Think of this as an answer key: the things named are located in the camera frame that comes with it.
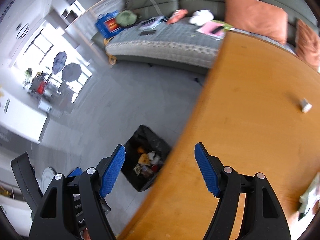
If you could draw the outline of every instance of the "gray umbrella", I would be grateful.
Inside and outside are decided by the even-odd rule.
[[[58,74],[64,67],[67,60],[65,51],[60,51],[53,60],[52,73]]]
[[[62,70],[62,80],[72,82],[78,80],[82,73],[80,65],[76,63],[70,63],[66,65]]]

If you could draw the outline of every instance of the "green hat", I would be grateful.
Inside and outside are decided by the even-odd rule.
[[[116,16],[116,23],[122,27],[133,25],[137,21],[137,15],[132,11],[122,11]]]

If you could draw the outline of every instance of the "blue bag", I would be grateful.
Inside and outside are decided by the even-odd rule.
[[[95,25],[103,37],[108,39],[116,36],[118,33],[124,30],[123,27],[116,23],[117,14],[118,11],[107,13],[97,20]]]

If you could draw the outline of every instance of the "blue gripper pad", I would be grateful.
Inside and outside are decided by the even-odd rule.
[[[196,161],[208,190],[213,193],[215,197],[217,197],[220,194],[220,189],[218,187],[218,176],[210,163],[209,157],[210,155],[201,147],[199,143],[197,143],[195,147]]]
[[[78,176],[82,174],[81,168],[77,167],[67,177]]]
[[[104,198],[109,194],[116,182],[121,167],[125,160],[125,148],[121,145],[117,152],[113,155],[106,171],[103,173],[101,178],[101,188],[99,190],[100,196]]]

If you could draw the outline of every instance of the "wooden table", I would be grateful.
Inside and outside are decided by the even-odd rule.
[[[303,98],[313,105],[306,114]],[[297,239],[306,227],[297,222],[299,196],[320,170],[319,74],[284,49],[229,32],[183,134],[118,239],[203,238],[218,200],[196,163],[198,142],[238,173],[263,172]],[[231,239],[239,233],[243,194],[239,203]]]

